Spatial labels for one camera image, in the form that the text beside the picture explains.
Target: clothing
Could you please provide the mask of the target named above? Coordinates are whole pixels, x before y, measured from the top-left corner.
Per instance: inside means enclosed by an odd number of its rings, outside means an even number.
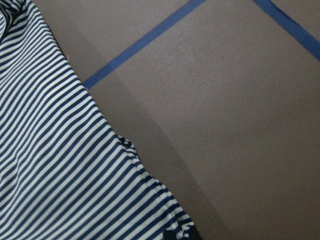
[[[0,239],[189,236],[171,192],[118,136],[30,0],[0,1]]]

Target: dark blue stripe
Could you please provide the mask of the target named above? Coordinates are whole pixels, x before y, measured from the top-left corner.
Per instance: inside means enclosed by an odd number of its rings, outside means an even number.
[[[186,15],[191,13],[194,9],[196,9],[200,4],[205,2],[206,0],[190,0],[173,14],[171,14],[168,18],[162,21],[159,25],[154,27],[151,31],[149,31],[146,35],[141,37],[134,44],[129,46],[126,50],[112,59],[107,65],[102,67],[96,73],[94,73],[91,77],[89,77],[86,81],[84,81],[83,85],[89,89],[99,81],[101,81],[104,77],[112,73],[115,69],[120,67],[123,63],[125,63],[129,58],[138,53],[141,49],[179,22]]]
[[[253,1],[320,61],[320,42],[316,38],[286,15],[271,0]]]

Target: blue tape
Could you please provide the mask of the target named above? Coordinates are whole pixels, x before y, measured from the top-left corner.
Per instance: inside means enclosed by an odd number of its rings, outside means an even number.
[[[151,31],[149,31],[146,35],[141,37],[138,41],[112,59],[107,65],[103,66],[100,70],[94,73],[91,77],[89,77],[86,81],[84,81],[83,85],[89,89],[107,75],[112,73],[115,69],[120,67],[124,62],[126,62],[129,58],[138,53],[141,49],[163,34],[166,30],[171,28],[177,22],[179,22],[186,15],[191,13],[194,9],[196,9],[199,5],[201,5],[206,0],[190,0],[173,14],[171,14],[168,18],[162,21],[159,25],[154,27]]]
[[[320,61],[320,42],[316,38],[281,11],[271,0],[253,1]]]

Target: cloth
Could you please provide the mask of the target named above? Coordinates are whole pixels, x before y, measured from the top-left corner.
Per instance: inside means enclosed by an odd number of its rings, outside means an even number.
[[[30,0],[0,0],[0,239],[186,239],[194,225],[118,136]]]

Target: garment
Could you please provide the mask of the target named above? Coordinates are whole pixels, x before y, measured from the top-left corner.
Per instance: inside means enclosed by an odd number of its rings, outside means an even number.
[[[30,0],[0,1],[0,239],[189,236],[171,192],[118,136]]]

